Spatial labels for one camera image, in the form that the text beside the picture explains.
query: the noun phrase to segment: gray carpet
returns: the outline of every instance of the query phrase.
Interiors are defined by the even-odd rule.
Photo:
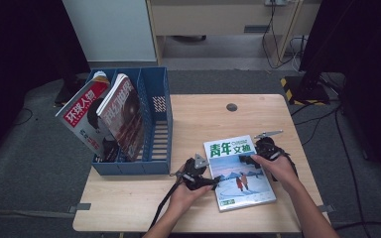
[[[294,71],[201,70],[169,71],[172,94],[194,93],[279,93],[284,95],[279,79],[297,75]],[[0,146],[0,210],[45,211],[65,214],[81,197],[90,169],[92,154],[56,120],[59,108],[53,102],[63,82],[56,80],[31,90],[25,108]],[[336,96],[328,90],[331,98]],[[300,123],[320,117],[336,108],[309,106],[294,115]],[[302,106],[289,105],[295,112]],[[360,191],[366,221],[381,222],[381,167],[362,158],[353,131],[346,118],[337,114],[348,155]],[[336,209],[329,214],[334,227],[360,221],[353,178],[339,139],[334,114],[297,126],[317,186],[325,204]],[[37,218],[0,216],[0,237],[100,237],[97,233],[76,232],[72,218]],[[381,225],[367,226],[371,237],[381,237]],[[365,237],[355,226],[338,230],[341,237]],[[125,234],[136,237],[137,234]],[[262,234],[261,237],[272,237]],[[283,234],[283,237],[302,237]],[[118,237],[118,234],[104,234]]]

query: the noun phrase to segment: blue file holder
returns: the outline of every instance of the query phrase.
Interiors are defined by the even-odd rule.
[[[168,175],[171,167],[173,114],[169,82],[165,67],[96,68],[104,71],[111,83],[118,73],[125,73],[138,90],[143,115],[144,146],[136,162],[99,163],[92,165],[101,176]]]

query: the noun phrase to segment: black curtain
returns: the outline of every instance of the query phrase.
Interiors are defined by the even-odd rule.
[[[62,0],[0,0],[0,140],[26,92],[89,71]]]
[[[346,76],[345,115],[366,159],[381,164],[381,1],[323,0],[300,69]]]

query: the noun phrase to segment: magazine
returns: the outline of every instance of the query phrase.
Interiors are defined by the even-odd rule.
[[[137,90],[130,78],[119,73],[97,109],[119,147],[119,161],[134,162],[144,145],[144,125]]]
[[[203,146],[212,177],[221,177],[215,189],[220,212],[277,200],[262,167],[242,161],[256,152],[249,135],[204,142]]]
[[[56,115],[96,155],[98,162],[114,162],[119,150],[116,140],[96,114],[109,90],[106,74],[98,71]]]

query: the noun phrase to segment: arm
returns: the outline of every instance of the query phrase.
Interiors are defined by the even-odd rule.
[[[258,155],[251,157],[274,175],[283,185],[283,189],[289,194],[292,200],[306,237],[339,237],[323,217],[311,196],[306,191],[306,188],[293,172],[287,158],[281,156],[275,161],[268,161]]]
[[[194,201],[203,196],[212,186],[203,186],[197,190],[189,190],[184,183],[180,184],[170,197],[169,206],[157,223],[143,238],[165,238],[170,235],[176,223],[191,207]]]

